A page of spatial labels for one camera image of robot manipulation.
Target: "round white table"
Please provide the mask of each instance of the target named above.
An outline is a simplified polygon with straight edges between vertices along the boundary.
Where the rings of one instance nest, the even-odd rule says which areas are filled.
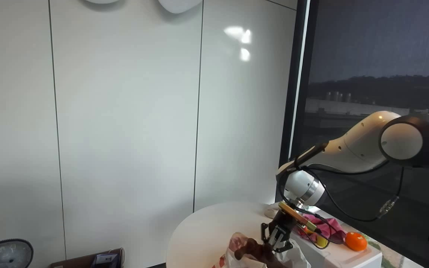
[[[166,255],[167,268],[209,268],[225,254],[235,232],[261,239],[266,204],[227,202],[198,210],[174,231]]]

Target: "sky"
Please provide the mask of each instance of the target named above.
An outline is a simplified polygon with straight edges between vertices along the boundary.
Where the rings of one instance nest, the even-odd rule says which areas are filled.
[[[429,1],[320,1],[310,81],[362,75],[429,75]]]

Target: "plastic bag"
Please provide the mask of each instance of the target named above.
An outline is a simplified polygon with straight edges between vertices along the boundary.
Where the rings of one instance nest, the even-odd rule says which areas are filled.
[[[248,237],[242,233],[234,233],[226,249],[226,253],[212,268],[269,268],[267,264],[258,261],[254,256],[244,254],[239,261],[235,258],[235,251],[246,245]],[[274,257],[286,268],[311,268],[305,259],[296,241],[290,239],[293,248],[283,253],[275,253]]]

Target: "brown box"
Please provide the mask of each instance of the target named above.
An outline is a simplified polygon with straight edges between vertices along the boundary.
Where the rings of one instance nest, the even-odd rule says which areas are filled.
[[[120,267],[124,266],[125,261],[125,251],[124,248],[112,249],[110,251],[99,252],[87,256],[82,256],[78,258],[68,259],[66,261],[58,261],[52,263],[49,268],[90,268],[92,261],[94,261],[95,256],[98,254],[107,254],[107,253],[118,253],[120,256]]]

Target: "pink cloth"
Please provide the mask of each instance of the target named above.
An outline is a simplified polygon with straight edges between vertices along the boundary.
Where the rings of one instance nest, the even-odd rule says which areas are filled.
[[[325,223],[322,220],[316,218],[314,215],[304,215],[304,217],[306,219],[308,219],[310,222],[312,222],[313,224],[315,224],[317,226],[317,228],[320,229],[321,233],[325,237],[327,237],[329,239],[335,239],[335,240],[338,240],[338,241],[344,241],[345,240],[346,233],[344,232],[344,230],[342,229],[342,227],[340,226],[340,224],[337,222],[336,219],[329,218],[329,219],[326,219],[326,220],[327,220],[327,222],[329,222],[330,225],[332,225],[332,227],[337,232],[335,230],[331,229],[327,223]],[[305,237],[305,234],[304,234],[303,231],[298,230],[298,233],[304,239],[308,239],[307,237]],[[310,236],[310,238],[313,241],[317,241],[317,235],[315,233],[310,234],[309,236]]]

